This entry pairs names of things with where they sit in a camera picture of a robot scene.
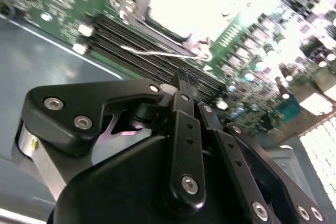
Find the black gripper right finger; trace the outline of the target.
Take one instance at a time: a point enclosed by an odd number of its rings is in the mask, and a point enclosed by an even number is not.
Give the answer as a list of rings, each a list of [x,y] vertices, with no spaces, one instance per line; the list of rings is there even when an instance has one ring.
[[[237,200],[238,223],[328,223],[319,206],[235,123],[221,125],[191,86],[203,137]]]

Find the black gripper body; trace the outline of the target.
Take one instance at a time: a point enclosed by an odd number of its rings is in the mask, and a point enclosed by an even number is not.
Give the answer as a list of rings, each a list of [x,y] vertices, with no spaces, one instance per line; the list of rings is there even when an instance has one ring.
[[[49,223],[238,223],[237,200],[200,117],[174,112],[152,136],[77,175]]]

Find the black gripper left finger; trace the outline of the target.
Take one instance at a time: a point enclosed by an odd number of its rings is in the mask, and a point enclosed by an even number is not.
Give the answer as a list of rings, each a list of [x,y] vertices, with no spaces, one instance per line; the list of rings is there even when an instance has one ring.
[[[174,112],[196,118],[191,86],[179,70],[150,79],[41,86],[24,100],[15,147],[56,200],[82,172],[152,136],[168,137]]]

